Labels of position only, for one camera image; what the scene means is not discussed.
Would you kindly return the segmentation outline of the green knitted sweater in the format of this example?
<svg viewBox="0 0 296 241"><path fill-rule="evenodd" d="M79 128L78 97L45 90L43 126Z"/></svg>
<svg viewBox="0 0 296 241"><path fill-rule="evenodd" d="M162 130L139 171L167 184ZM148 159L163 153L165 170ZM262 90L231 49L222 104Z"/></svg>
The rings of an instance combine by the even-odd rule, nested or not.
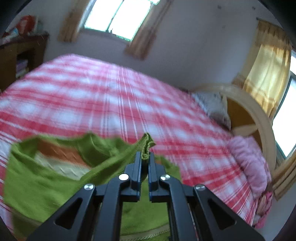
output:
<svg viewBox="0 0 296 241"><path fill-rule="evenodd" d="M147 159L154 146L145 133L133 144L86 133L76 138L32 136L11 146L4 202L14 234L27 238L87 183L102 185L122 174L137 152Z"/></svg>

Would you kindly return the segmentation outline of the pink folded blanket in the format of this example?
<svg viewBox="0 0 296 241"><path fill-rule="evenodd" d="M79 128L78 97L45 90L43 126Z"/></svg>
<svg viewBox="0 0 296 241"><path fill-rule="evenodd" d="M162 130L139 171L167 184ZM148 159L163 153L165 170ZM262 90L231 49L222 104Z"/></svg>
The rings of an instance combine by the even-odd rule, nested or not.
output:
<svg viewBox="0 0 296 241"><path fill-rule="evenodd" d="M234 136L227 147L245 174L253 199L257 201L252 225L256 229L263 228L273 200L273 193L268 189L271 184L271 174L267 161L252 136Z"/></svg>

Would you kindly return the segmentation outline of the grey patterned pillow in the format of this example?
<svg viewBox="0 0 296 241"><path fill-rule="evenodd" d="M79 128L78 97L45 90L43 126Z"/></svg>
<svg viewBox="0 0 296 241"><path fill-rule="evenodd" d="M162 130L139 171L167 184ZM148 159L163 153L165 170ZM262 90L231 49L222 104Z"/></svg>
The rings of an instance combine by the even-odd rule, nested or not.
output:
<svg viewBox="0 0 296 241"><path fill-rule="evenodd" d="M207 116L219 125L231 129L231 120L227 111L227 99L219 92L193 92L193 99L199 104Z"/></svg>

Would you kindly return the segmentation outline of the cream round headboard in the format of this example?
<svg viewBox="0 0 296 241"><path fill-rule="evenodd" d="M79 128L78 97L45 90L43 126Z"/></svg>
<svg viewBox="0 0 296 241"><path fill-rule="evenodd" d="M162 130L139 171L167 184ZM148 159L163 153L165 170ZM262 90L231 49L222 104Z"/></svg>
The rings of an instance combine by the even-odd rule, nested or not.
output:
<svg viewBox="0 0 296 241"><path fill-rule="evenodd" d="M253 136L261 148L269 170L276 166L276 143L270 120L261 106L247 92L232 84L204 84L192 92L218 92L227 98L231 132L235 136Z"/></svg>

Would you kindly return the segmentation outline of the red white plaid bedsheet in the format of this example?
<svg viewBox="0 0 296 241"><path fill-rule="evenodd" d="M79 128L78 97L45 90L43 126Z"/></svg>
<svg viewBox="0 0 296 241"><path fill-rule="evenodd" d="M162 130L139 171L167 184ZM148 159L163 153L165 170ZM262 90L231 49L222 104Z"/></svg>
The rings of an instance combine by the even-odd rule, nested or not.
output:
<svg viewBox="0 0 296 241"><path fill-rule="evenodd" d="M13 232L4 180L11 146L32 136L94 133L133 144L149 133L166 171L205 184L249 225L257 201L227 148L231 134L190 94L115 64L62 55L28 73L1 95L1 217Z"/></svg>

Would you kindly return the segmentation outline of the side window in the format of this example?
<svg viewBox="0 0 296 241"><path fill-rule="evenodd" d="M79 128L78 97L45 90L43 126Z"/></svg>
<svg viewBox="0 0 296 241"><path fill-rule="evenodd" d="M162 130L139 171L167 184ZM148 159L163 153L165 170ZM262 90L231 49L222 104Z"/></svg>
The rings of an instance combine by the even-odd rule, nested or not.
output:
<svg viewBox="0 0 296 241"><path fill-rule="evenodd" d="M285 159L295 149L295 51L292 51L287 90L273 120L278 157Z"/></svg>

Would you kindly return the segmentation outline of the yellow side curtain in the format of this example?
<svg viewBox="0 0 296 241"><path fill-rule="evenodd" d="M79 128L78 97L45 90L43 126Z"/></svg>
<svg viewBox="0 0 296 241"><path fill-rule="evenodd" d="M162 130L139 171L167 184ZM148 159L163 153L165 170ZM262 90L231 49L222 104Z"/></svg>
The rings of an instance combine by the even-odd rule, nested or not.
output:
<svg viewBox="0 0 296 241"><path fill-rule="evenodd" d="M291 56L292 45L286 32L259 20L245 63L232 83L249 93L270 120L288 86Z"/></svg>

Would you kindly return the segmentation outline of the beige right curtain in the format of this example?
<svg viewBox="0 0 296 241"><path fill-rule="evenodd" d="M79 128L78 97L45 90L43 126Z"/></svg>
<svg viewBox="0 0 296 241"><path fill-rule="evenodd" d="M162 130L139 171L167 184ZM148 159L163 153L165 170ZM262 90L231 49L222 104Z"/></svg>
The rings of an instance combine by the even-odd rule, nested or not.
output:
<svg viewBox="0 0 296 241"><path fill-rule="evenodd" d="M125 54L139 60L147 58L156 39L159 25L162 23L173 2L162 0L157 5L151 7L133 40L126 46Z"/></svg>

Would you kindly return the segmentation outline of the beige curtain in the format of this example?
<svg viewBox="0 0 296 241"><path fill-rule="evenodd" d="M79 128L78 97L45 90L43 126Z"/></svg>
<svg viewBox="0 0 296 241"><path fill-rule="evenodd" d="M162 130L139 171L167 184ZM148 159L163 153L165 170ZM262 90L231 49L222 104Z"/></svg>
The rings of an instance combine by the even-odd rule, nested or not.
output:
<svg viewBox="0 0 296 241"><path fill-rule="evenodd" d="M69 13L60 27L58 41L73 43L77 40L80 30L89 16L96 0L74 1Z"/></svg>
<svg viewBox="0 0 296 241"><path fill-rule="evenodd" d="M162 0L157 5L151 7L133 40L126 46L125 54L139 60L147 58L156 39L159 25L162 23L173 2Z"/></svg>

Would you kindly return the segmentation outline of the dark wooden desk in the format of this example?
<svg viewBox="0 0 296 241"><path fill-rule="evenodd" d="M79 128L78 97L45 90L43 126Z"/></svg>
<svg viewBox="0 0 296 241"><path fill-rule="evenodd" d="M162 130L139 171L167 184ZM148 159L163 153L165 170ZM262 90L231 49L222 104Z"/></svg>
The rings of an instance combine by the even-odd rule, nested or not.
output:
<svg viewBox="0 0 296 241"><path fill-rule="evenodd" d="M1 91L43 63L48 39L44 32L1 43Z"/></svg>

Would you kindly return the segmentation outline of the beige left curtain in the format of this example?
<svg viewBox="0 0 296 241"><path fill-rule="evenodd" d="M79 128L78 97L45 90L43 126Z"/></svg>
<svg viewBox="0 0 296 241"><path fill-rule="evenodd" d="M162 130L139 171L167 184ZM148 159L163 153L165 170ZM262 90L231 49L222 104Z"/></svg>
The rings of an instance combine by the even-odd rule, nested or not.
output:
<svg viewBox="0 0 296 241"><path fill-rule="evenodd" d="M60 27L58 41L73 43L77 40L80 30L89 16L96 0L74 1L69 13Z"/></svg>

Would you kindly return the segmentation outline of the far window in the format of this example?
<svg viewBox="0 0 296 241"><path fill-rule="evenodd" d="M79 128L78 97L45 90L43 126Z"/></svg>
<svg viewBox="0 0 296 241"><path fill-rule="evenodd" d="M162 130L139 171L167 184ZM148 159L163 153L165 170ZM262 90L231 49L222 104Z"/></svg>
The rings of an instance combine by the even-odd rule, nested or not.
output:
<svg viewBox="0 0 296 241"><path fill-rule="evenodd" d="M98 0L88 15L84 28L115 35L131 41L152 7L159 1Z"/></svg>

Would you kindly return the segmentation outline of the red bag on desk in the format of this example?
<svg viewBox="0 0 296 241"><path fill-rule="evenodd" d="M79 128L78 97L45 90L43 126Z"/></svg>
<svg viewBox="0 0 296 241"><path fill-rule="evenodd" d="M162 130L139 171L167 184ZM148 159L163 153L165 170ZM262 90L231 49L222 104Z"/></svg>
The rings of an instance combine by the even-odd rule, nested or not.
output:
<svg viewBox="0 0 296 241"><path fill-rule="evenodd" d="M28 33L33 32L37 22L38 22L37 16L26 15L21 17L21 19L16 25L19 35L25 36Z"/></svg>

